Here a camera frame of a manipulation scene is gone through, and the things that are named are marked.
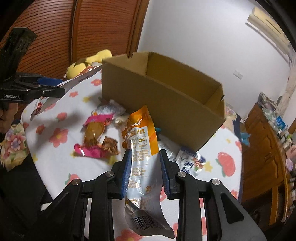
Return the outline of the person's left hand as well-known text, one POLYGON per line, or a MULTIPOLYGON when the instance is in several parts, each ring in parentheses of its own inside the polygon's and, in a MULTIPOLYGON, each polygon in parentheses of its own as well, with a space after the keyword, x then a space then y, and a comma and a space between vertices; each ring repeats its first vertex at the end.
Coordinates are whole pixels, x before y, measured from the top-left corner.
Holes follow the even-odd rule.
POLYGON ((1 124, 0 130, 1 133, 5 134, 11 127, 11 124, 14 121, 14 117, 18 112, 18 104, 10 103, 7 110, 1 108, 1 124))

